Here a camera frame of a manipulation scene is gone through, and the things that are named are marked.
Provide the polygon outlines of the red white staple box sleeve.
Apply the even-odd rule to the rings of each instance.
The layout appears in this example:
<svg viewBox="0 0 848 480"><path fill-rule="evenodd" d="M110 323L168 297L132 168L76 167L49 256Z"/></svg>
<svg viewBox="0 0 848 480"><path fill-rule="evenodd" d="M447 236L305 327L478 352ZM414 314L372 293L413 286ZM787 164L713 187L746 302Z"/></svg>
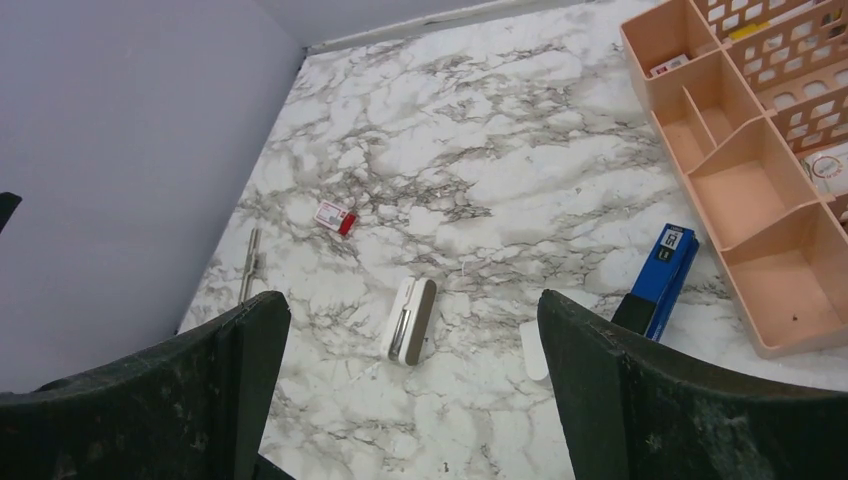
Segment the red white staple box sleeve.
<svg viewBox="0 0 848 480"><path fill-rule="evenodd" d="M332 202L321 201L313 218L318 224L346 237L352 230L357 215Z"/></svg>

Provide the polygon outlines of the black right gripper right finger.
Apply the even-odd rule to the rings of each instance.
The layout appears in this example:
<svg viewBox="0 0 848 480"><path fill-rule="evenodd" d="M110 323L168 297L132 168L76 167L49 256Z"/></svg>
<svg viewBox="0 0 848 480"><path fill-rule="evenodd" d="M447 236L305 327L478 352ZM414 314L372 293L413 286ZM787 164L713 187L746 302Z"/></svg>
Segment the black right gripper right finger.
<svg viewBox="0 0 848 480"><path fill-rule="evenodd" d="M553 290L537 321L579 479L843 479L847 396L725 369Z"/></svg>

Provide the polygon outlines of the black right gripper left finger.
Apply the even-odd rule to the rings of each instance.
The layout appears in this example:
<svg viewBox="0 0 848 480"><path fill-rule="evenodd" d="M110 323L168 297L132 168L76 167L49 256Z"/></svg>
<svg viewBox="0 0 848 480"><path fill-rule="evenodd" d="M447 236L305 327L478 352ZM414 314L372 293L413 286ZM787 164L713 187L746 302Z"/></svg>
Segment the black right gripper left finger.
<svg viewBox="0 0 848 480"><path fill-rule="evenodd" d="M109 364L1 397L5 479L282 479L259 451L291 321L260 293Z"/></svg>

